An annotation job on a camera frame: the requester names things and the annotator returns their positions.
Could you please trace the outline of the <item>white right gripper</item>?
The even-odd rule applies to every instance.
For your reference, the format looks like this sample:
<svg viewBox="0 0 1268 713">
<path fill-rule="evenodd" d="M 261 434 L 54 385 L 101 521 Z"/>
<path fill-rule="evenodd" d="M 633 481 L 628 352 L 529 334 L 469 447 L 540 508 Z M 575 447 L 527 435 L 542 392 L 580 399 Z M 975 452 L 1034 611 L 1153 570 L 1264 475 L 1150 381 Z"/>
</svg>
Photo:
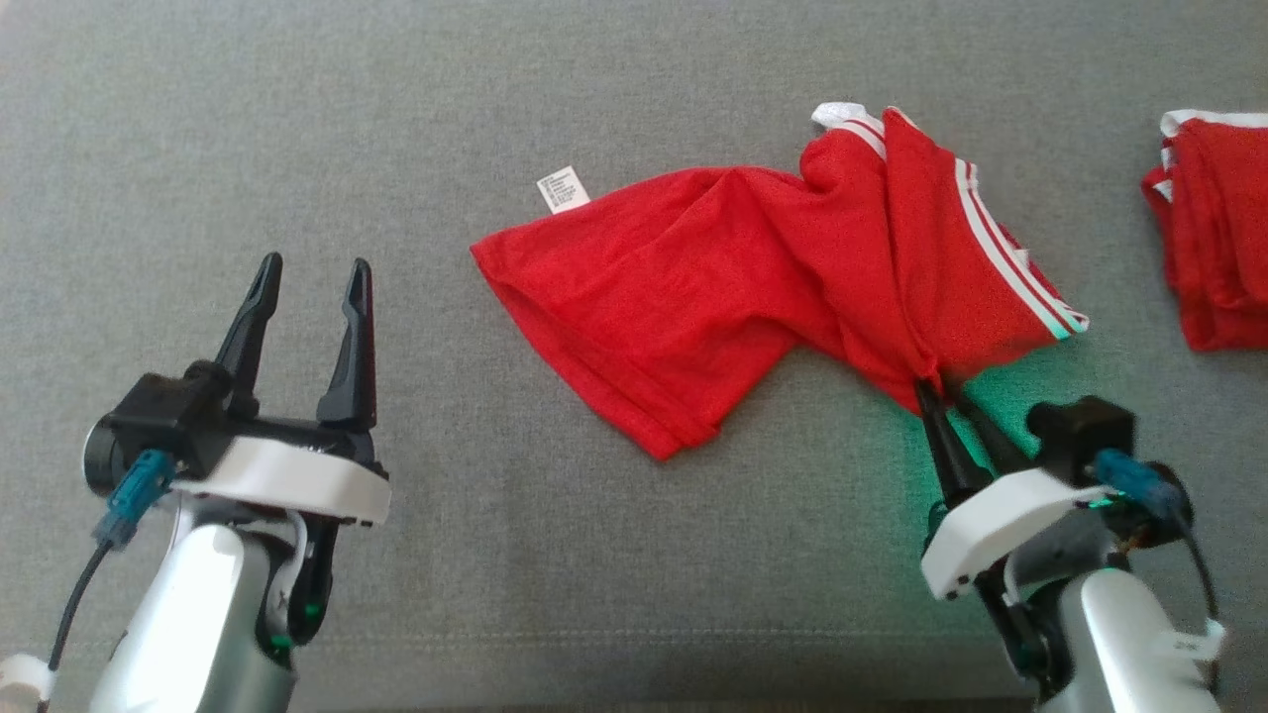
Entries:
<svg viewBox="0 0 1268 713">
<path fill-rule="evenodd" d="M 922 556 L 924 584 L 938 600 L 964 594 L 979 573 L 1047 532 L 1077 505 L 1117 492 L 1104 483 L 1071 486 L 1033 467 L 1032 457 L 987 409 L 965 389 L 954 389 L 955 409 L 978 434 L 999 477 L 993 482 L 992 471 L 978 464 L 948 420 L 935 384 L 915 382 L 915 402 L 945 506 L 954 507 Z"/>
</svg>

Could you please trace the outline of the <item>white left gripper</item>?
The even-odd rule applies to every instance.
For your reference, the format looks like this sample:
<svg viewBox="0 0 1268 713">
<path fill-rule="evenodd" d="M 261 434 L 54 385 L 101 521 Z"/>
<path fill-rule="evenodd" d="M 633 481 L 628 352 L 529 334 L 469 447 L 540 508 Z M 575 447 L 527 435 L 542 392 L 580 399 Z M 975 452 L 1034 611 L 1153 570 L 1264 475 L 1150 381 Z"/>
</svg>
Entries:
<svg viewBox="0 0 1268 713">
<path fill-rule="evenodd" d="M 226 411 L 255 417 L 255 384 L 268 321 L 279 301 L 281 255 L 268 252 L 216 356 L 231 376 Z M 392 483 L 370 430 L 377 426 L 374 283 L 365 258 L 353 263 L 344 297 L 346 330 L 318 422 L 259 419 L 232 425 L 203 474 L 178 474 L 175 494 L 293 510 L 341 523 L 385 521 Z"/>
</svg>

